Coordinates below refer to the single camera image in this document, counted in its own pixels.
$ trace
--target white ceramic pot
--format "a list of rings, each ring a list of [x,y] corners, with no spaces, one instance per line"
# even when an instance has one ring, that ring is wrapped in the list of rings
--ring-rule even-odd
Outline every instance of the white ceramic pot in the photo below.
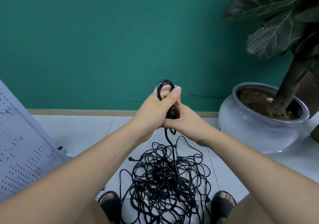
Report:
[[[300,118],[290,121],[273,119],[241,103],[237,91],[242,89],[257,89],[271,94],[276,94],[278,90],[274,86],[255,82],[236,85],[219,110],[221,131],[264,154],[278,152],[291,145],[298,138],[303,122],[309,118],[306,105],[294,97],[289,107],[295,108]]]

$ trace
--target beige baseboard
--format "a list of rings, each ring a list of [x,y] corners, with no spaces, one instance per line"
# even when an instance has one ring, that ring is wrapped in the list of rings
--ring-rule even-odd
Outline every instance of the beige baseboard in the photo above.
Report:
[[[133,117],[137,111],[109,111],[109,110],[64,110],[64,109],[28,109],[31,115],[55,116],[122,116]],[[217,118],[218,112],[197,111],[200,117]]]

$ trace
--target brown soil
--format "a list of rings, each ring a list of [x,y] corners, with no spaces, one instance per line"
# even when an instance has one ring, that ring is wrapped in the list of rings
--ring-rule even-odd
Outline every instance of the brown soil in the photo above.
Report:
[[[272,117],[268,113],[267,109],[269,108],[269,105],[275,96],[269,93],[265,93],[256,89],[244,89],[238,91],[237,96],[244,105],[267,117],[280,120],[294,120],[298,118],[298,115],[291,111],[286,111],[281,116]]]

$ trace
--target forearm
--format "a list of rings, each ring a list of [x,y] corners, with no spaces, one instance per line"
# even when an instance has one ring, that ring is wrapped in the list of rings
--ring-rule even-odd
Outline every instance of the forearm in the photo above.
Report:
[[[205,145],[244,184],[277,224],[317,222],[319,184],[211,128]]]
[[[0,205],[3,223],[74,223],[138,144],[124,126]]]

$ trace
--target hand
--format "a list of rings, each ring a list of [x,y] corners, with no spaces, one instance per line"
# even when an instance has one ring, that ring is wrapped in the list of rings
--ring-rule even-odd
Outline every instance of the hand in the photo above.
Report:
[[[181,103],[181,88],[175,86],[172,92],[169,85],[163,86],[161,96],[157,98],[157,88],[145,100],[136,115],[129,122],[129,125],[136,128],[140,133],[139,143],[149,140],[153,132],[163,124],[167,111],[175,104]]]
[[[177,119],[165,119],[162,127],[172,128],[193,140],[199,145],[205,145],[205,140],[214,128],[206,123],[196,112],[184,104],[174,104]]]

